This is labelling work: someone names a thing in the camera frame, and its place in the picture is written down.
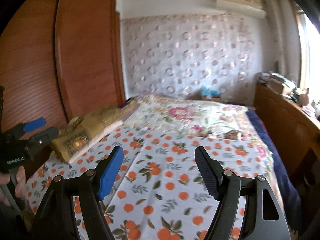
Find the bright window with frame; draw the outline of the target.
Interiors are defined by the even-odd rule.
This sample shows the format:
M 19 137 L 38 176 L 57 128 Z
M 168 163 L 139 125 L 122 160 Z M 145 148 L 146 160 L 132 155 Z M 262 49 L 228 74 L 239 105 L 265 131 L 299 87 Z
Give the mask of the bright window with frame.
M 300 88 L 309 89 L 309 98 L 319 102 L 319 32 L 308 16 L 296 16 L 301 46 Z

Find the pink figurine on sideboard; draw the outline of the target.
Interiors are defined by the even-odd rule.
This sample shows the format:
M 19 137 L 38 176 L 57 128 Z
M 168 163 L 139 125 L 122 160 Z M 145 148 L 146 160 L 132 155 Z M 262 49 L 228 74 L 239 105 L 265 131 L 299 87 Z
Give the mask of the pink figurine on sideboard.
M 307 88 L 304 92 L 304 94 L 300 94 L 299 96 L 299 103 L 302 105 L 302 106 L 307 106 L 310 102 L 309 100 L 309 88 Z

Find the long wooden sideboard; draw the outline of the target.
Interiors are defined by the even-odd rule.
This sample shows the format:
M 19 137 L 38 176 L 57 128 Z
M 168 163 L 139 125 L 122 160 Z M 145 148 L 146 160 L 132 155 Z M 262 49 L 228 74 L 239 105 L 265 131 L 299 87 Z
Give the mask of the long wooden sideboard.
M 307 153 L 319 159 L 319 121 L 268 87 L 255 87 L 254 108 L 291 176 Z

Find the pink floral bed quilt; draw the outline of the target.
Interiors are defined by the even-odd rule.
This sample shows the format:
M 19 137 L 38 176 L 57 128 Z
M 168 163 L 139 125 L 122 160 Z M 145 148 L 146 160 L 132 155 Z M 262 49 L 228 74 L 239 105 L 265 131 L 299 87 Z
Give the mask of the pink floral bed quilt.
M 272 157 L 272 151 L 249 118 L 254 114 L 249 107 L 155 94 L 136 96 L 130 103 L 137 108 L 125 121 L 126 126 L 210 139 L 227 136 L 245 141 L 262 157 Z

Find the white wall air conditioner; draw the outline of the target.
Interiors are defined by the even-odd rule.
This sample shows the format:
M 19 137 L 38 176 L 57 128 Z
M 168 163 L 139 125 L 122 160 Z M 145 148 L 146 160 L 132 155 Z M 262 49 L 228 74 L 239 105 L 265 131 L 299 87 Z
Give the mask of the white wall air conditioner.
M 266 11 L 262 0 L 216 0 L 216 8 L 252 18 L 263 19 Z

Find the white circle-patterned curtain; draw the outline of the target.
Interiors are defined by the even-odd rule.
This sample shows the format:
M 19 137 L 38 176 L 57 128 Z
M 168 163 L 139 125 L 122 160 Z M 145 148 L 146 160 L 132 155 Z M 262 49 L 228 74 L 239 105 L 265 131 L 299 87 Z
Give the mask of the white circle-patterned curtain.
M 201 89 L 249 105 L 261 70 L 256 20 L 232 14 L 121 21 L 125 92 L 197 99 Z

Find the red-brown wooden wardrobe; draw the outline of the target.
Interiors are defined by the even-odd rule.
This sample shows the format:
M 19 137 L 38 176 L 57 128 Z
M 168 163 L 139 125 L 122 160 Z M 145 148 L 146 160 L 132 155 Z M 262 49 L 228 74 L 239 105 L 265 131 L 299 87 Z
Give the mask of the red-brown wooden wardrobe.
M 125 102 L 116 0 L 25 0 L 1 34 L 1 128 Z

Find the dark blue blanket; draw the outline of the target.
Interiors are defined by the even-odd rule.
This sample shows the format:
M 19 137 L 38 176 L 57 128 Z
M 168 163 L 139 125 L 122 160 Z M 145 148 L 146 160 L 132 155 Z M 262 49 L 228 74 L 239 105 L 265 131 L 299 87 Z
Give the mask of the dark blue blanket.
M 274 161 L 274 171 L 277 178 L 278 186 L 282 200 L 284 201 L 284 211 L 286 213 L 287 220 L 290 224 L 294 224 L 299 216 L 300 211 L 300 197 L 297 190 L 292 185 L 286 168 L 282 162 L 282 159 L 271 140 L 263 122 L 259 116 L 251 108 L 247 111 L 249 122 L 253 125 L 255 131 L 259 135 L 260 139 L 266 144 L 268 149 L 272 152 L 272 158 Z

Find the beige folded cloth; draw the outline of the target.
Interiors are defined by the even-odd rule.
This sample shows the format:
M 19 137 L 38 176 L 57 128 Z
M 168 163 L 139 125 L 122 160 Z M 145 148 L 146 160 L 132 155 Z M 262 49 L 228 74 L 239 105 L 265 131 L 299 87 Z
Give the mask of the beige folded cloth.
M 108 134 L 110 134 L 112 131 L 114 131 L 116 128 L 121 126 L 123 124 L 122 120 L 115 121 L 112 124 L 106 126 L 101 132 L 99 132 L 97 135 L 95 135 L 92 139 L 89 139 L 88 136 L 81 136 L 82 139 L 82 146 L 75 150 L 74 153 L 72 153 L 71 157 L 67 160 L 67 163 L 72 164 L 76 161 L 82 154 L 87 152 L 90 148 L 92 148 L 97 142 L 99 142 L 101 139 L 106 137 Z

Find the orange-fruit print bed sheet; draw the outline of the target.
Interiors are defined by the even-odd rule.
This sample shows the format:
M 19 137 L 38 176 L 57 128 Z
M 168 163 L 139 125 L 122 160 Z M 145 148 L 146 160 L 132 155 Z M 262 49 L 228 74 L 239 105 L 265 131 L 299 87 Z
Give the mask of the orange-fruit print bed sheet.
M 72 164 L 57 156 L 27 181 L 27 203 L 37 211 L 52 179 L 73 178 L 95 168 L 114 146 L 123 164 L 102 209 L 116 239 L 203 239 L 217 209 L 195 162 L 203 146 L 211 158 L 235 174 L 270 178 L 272 153 L 258 139 L 227 140 L 120 127 Z

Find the brown gold patterned garment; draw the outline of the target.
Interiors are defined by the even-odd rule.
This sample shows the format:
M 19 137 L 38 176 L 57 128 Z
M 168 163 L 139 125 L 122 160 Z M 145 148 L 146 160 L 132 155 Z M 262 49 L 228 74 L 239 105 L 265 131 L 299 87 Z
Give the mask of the brown gold patterned garment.
M 65 128 L 59 130 L 59 136 L 50 143 L 52 155 L 67 162 L 72 153 L 82 146 L 81 136 L 92 139 L 113 122 L 122 120 L 124 123 L 138 107 L 138 103 L 130 102 L 122 108 L 107 106 L 73 118 Z

